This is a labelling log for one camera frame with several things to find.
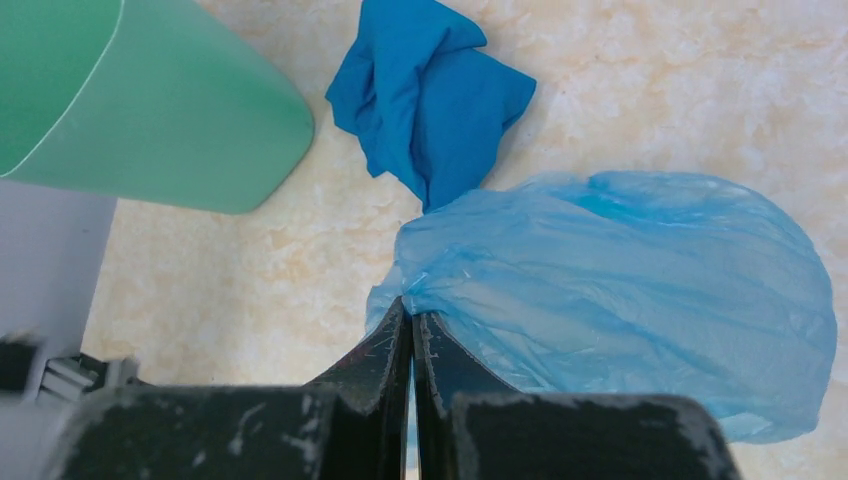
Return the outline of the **light blue translucent plastic bag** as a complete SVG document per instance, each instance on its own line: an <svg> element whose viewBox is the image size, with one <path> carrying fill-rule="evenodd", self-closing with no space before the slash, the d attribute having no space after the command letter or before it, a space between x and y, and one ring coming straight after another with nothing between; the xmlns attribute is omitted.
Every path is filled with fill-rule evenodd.
<svg viewBox="0 0 848 480"><path fill-rule="evenodd" d="M813 431L837 347L811 239L756 191L700 174L548 173L403 225L365 328L438 313L525 392L662 393L735 442Z"/></svg>

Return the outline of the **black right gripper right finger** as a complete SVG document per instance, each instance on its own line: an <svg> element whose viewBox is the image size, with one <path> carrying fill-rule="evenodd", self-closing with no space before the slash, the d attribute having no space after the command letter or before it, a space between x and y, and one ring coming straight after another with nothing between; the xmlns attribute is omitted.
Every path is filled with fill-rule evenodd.
<svg viewBox="0 0 848 480"><path fill-rule="evenodd" d="M531 394L436 314L412 319L424 479L738 479L709 413L670 395Z"/></svg>

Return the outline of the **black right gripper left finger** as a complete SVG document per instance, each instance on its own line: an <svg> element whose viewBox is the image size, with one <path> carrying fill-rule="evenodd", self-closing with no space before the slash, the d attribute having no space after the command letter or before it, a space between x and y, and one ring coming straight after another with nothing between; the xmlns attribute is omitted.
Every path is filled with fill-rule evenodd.
<svg viewBox="0 0 848 480"><path fill-rule="evenodd" d="M401 479L412 333L400 300L301 386L130 385L71 411L46 479Z"/></svg>

